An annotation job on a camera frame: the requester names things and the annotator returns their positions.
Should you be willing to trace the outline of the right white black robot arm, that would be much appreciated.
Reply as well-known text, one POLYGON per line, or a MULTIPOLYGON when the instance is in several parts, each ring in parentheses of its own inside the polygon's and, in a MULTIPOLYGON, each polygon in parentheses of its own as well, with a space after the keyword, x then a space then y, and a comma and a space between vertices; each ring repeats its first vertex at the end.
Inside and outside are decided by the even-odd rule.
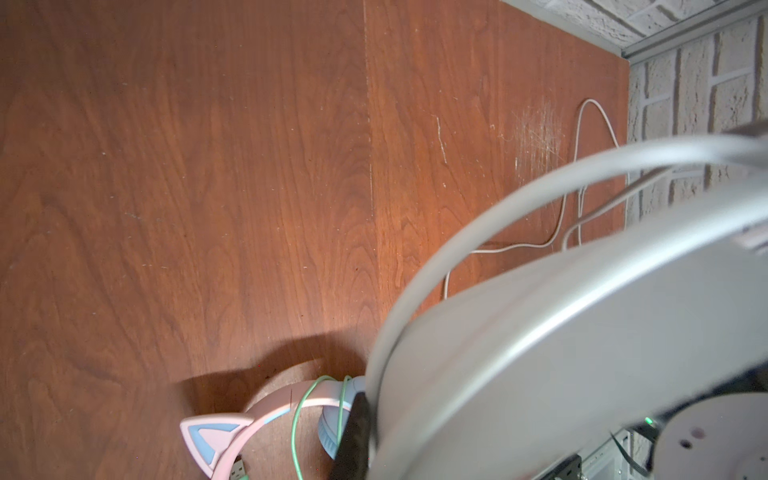
POLYGON ((732 394, 680 411, 661 432, 656 479, 765 479, 767 395, 732 394))

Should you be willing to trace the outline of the white headphones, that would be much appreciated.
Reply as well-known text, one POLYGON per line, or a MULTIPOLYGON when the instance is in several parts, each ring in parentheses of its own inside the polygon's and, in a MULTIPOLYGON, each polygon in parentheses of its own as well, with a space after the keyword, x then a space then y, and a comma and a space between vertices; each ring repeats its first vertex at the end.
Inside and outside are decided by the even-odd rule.
POLYGON ((764 364, 766 237, 765 122, 605 151, 517 190, 425 264, 382 326, 368 477, 530 477, 764 364), (474 248, 555 198, 699 163, 748 175, 421 310, 474 248))

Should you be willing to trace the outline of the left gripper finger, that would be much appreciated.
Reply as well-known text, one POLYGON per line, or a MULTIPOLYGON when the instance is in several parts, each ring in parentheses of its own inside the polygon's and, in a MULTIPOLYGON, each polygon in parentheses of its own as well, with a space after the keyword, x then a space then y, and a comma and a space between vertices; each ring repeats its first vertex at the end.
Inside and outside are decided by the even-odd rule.
POLYGON ((369 470, 372 414, 366 395, 354 397, 329 480, 365 480, 369 470))

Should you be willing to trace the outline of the pink blue cat-ear headphones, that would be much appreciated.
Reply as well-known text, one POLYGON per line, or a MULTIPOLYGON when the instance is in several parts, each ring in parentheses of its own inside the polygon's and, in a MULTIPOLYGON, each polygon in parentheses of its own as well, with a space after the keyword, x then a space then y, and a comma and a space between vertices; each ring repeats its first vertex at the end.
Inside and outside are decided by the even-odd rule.
POLYGON ((324 375, 316 380, 284 386, 252 403, 241 413, 199 415, 183 419, 180 431, 194 461, 210 479, 246 479, 241 451, 269 423, 283 416, 292 418, 291 455, 300 469, 296 429, 300 413, 320 407, 319 441, 335 457, 357 394, 365 391, 365 378, 345 377, 338 381, 324 375))

